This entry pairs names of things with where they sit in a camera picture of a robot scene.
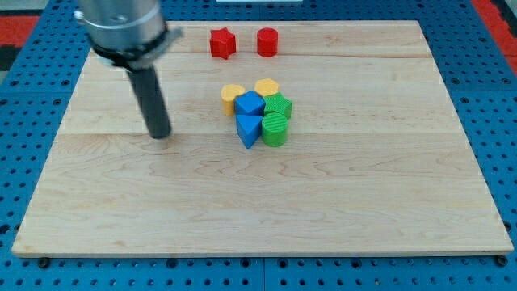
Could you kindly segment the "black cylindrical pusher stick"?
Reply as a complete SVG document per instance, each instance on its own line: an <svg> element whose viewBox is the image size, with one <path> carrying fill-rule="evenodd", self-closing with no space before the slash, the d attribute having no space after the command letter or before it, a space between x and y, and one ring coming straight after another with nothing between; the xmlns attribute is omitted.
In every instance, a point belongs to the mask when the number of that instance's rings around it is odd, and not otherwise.
<svg viewBox="0 0 517 291"><path fill-rule="evenodd" d="M153 66L128 73L143 120L153 139L163 139L172 133L157 73Z"/></svg>

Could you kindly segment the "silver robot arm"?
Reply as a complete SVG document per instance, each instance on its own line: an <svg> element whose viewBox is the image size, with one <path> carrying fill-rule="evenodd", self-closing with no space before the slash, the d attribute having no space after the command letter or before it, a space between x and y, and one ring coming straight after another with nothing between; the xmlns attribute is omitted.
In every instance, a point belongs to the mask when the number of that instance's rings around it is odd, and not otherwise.
<svg viewBox="0 0 517 291"><path fill-rule="evenodd" d="M172 126L154 62L183 37L183 29L168 27L158 0L78 0L74 18L104 64L127 72L149 135L169 137Z"/></svg>

